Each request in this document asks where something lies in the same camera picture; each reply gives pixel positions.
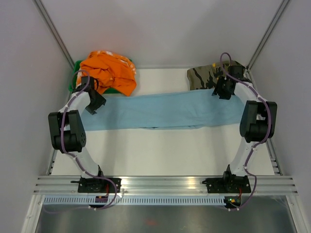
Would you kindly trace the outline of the camouflage folded trousers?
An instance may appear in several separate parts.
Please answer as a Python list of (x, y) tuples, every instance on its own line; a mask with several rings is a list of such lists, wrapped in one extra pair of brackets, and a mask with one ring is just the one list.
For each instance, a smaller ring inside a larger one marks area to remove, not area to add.
[[(251, 83), (248, 78), (244, 77), (245, 67), (243, 65), (236, 61), (231, 61), (231, 63), (228, 60), (223, 61), (223, 67), (227, 72), (229, 72), (230, 65), (242, 67), (241, 81)], [(214, 89), (221, 78), (226, 78), (226, 74), (221, 69), (220, 62), (218, 62), (188, 69), (187, 78), (190, 83), (190, 90)]]

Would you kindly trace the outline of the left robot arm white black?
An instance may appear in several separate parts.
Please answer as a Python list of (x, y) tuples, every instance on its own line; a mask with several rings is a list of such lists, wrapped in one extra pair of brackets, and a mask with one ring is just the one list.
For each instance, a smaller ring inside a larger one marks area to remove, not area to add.
[(48, 115), (53, 148), (67, 155), (81, 171), (77, 182), (79, 193), (100, 193), (109, 189), (102, 178), (102, 169), (86, 149), (86, 132), (81, 119), (84, 111), (94, 115), (106, 103), (106, 99), (97, 92), (96, 84), (93, 77), (83, 76), (65, 106)]

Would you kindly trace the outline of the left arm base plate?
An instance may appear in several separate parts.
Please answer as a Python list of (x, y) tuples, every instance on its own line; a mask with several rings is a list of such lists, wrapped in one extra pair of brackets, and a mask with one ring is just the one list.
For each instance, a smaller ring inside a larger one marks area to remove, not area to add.
[(95, 178), (80, 178), (78, 181), (70, 181), (78, 184), (78, 193), (115, 193), (113, 184), (107, 180)]

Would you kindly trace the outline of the green plastic bin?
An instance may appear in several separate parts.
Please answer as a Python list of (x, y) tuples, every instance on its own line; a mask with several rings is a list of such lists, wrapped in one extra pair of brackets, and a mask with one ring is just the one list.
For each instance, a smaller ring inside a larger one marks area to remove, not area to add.
[[(68, 87), (69, 92), (73, 92), (73, 90), (76, 88), (76, 80), (77, 80), (77, 73), (76, 72), (80, 69), (80, 63), (81, 62), (82, 62), (82, 60), (78, 60), (74, 64), (73, 77), (72, 77), (72, 79), (69, 83), (69, 87)], [(109, 88), (105, 91), (105, 94), (118, 94), (118, 93), (120, 93), (120, 92), (114, 88)]]

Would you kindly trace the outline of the right aluminium frame post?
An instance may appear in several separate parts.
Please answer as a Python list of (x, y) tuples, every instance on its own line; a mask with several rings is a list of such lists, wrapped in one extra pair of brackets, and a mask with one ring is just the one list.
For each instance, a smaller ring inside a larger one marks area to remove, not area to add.
[(261, 52), (263, 51), (265, 45), (267, 44), (268, 40), (270, 39), (272, 33), (276, 29), (278, 23), (280, 22), (283, 14), (285, 13), (286, 9), (290, 5), (292, 1), (291, 0), (282, 0), (278, 9), (276, 10), (272, 20), (270, 21), (265, 33), (263, 34), (258, 46), (255, 49), (255, 52), (253, 53), (248, 65), (247, 70), (251, 70), (256, 61), (258, 60)]

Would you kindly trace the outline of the aluminium frame post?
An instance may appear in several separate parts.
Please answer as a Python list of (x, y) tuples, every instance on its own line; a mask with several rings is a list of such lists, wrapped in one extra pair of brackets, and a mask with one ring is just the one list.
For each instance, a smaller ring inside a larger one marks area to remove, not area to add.
[(272, 33), (276, 29), (278, 23), (280, 22), (283, 14), (285, 13), (286, 9), (290, 5), (292, 1), (291, 0), (282, 0), (278, 9), (276, 10), (272, 20), (270, 21), (265, 33), (263, 34), (258, 46), (255, 49), (255, 52), (253, 53), (248, 65), (247, 70), (251, 70), (256, 61), (258, 60), (261, 52), (263, 51), (265, 45), (267, 44), (268, 40), (270, 39)]
[(44, 3), (42, 0), (33, 0), (35, 7), (37, 8), (41, 18), (44, 20), (47, 28), (49, 29), (50, 33), (52, 34), (53, 38), (55, 39), (59, 49), (61, 50), (63, 56), (65, 57), (66, 61), (68, 62), (69, 66), (74, 69), (74, 61), (60, 35), (58, 32), (50, 14), (48, 13)]

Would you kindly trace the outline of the light blue trousers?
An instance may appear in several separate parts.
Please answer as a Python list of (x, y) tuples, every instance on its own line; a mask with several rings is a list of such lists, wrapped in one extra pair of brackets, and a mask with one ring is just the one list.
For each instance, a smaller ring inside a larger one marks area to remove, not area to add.
[(106, 96), (96, 114), (81, 115), (87, 131), (120, 129), (197, 129), (239, 124), (244, 103), (222, 100), (211, 89), (134, 97)]

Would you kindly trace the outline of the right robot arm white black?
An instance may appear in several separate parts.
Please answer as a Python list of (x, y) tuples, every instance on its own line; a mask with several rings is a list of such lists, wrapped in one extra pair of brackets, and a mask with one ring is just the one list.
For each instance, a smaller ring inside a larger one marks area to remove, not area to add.
[(277, 104), (267, 101), (243, 75), (242, 66), (230, 65), (226, 76), (221, 77), (213, 92), (220, 99), (238, 97), (244, 105), (239, 131), (242, 138), (236, 156), (227, 166), (222, 178), (207, 184), (208, 191), (223, 193), (250, 193), (248, 170), (257, 147), (274, 135)]

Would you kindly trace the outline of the aluminium front rail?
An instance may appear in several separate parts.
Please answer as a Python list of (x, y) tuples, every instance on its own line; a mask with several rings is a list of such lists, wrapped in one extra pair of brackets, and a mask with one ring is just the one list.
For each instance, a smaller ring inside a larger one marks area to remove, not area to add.
[[(130, 196), (210, 196), (202, 176), (123, 176), (121, 194)], [(33, 190), (37, 195), (78, 193), (79, 176), (39, 176)], [(296, 196), (290, 176), (258, 176), (255, 196)]]

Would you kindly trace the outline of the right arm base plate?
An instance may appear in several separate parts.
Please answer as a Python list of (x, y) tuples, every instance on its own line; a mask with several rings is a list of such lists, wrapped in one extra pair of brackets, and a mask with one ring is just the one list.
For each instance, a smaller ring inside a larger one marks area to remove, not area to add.
[(207, 192), (209, 194), (251, 193), (251, 187), (247, 177), (228, 181), (225, 181), (223, 178), (207, 178), (202, 181), (202, 184), (207, 187)]

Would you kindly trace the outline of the orange trousers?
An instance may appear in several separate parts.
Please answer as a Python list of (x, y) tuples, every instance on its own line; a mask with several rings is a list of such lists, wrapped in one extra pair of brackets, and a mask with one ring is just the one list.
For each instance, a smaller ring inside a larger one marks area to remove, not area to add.
[(80, 71), (76, 85), (81, 84), (83, 76), (90, 75), (95, 79), (95, 89), (101, 95), (112, 88), (125, 96), (130, 96), (137, 86), (134, 63), (117, 53), (104, 50), (92, 51), (80, 63)]

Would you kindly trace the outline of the left aluminium frame post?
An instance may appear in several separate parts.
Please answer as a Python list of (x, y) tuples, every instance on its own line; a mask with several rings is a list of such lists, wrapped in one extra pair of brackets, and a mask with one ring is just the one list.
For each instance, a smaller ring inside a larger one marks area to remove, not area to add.
[(49, 29), (50, 33), (52, 34), (53, 38), (55, 39), (59, 49), (61, 50), (63, 56), (65, 57), (66, 61), (68, 62), (69, 66), (74, 69), (74, 61), (60, 35), (58, 32), (50, 14), (48, 13), (44, 3), (42, 0), (33, 0), (35, 7), (37, 8), (41, 18), (44, 20), (47, 28)]

